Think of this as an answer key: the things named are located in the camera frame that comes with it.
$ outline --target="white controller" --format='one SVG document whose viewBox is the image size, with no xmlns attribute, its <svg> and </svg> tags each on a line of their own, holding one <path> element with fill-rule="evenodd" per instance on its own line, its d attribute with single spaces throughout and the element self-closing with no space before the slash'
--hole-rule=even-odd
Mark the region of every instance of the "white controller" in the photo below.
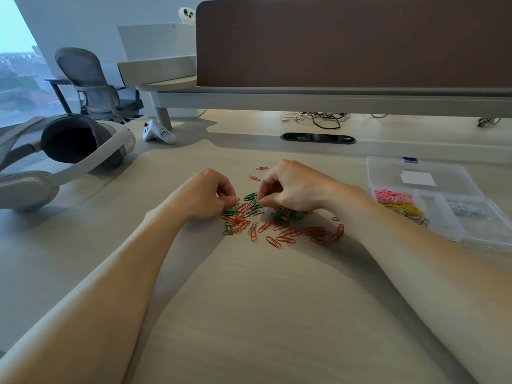
<svg viewBox="0 0 512 384">
<path fill-rule="evenodd" d="M 180 19 L 183 24 L 195 25 L 195 9 L 192 8 L 180 8 Z"/>
<path fill-rule="evenodd" d="M 144 125 L 144 132 L 142 133 L 142 139 L 144 141 L 150 141 L 154 139 L 160 139 L 166 144 L 174 144 L 176 143 L 176 137 L 165 129 L 160 123 L 156 120 L 151 120 L 150 122 Z"/>
</svg>

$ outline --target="sky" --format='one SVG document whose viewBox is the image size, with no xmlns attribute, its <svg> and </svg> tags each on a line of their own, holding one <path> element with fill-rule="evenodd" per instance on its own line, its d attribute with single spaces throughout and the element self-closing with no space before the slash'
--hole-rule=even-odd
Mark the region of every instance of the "sky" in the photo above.
<svg viewBox="0 0 512 384">
<path fill-rule="evenodd" d="M 37 45 L 14 0 L 0 0 L 0 53 L 33 52 Z"/>
</svg>

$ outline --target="white paper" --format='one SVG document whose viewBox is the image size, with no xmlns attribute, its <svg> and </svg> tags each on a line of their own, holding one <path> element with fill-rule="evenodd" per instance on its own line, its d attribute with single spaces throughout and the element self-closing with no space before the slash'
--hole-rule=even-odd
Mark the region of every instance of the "white paper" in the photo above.
<svg viewBox="0 0 512 384">
<path fill-rule="evenodd" d="M 415 171 L 402 171 L 400 175 L 402 182 L 419 184 L 423 186 L 437 186 L 434 178 L 429 173 L 417 173 Z"/>
</svg>

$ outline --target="clear plastic box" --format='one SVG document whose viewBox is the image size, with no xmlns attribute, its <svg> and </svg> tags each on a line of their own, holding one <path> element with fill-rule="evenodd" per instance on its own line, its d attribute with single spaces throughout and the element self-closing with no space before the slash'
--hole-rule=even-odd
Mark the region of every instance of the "clear plastic box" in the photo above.
<svg viewBox="0 0 512 384">
<path fill-rule="evenodd" d="M 395 209 L 405 201 L 430 221 L 431 231 L 453 241 L 512 251 L 512 222 L 483 195 L 464 167 L 377 156 L 368 156 L 367 164 L 376 201 L 392 203 Z M 384 196 L 380 190 L 401 195 Z"/>
</svg>

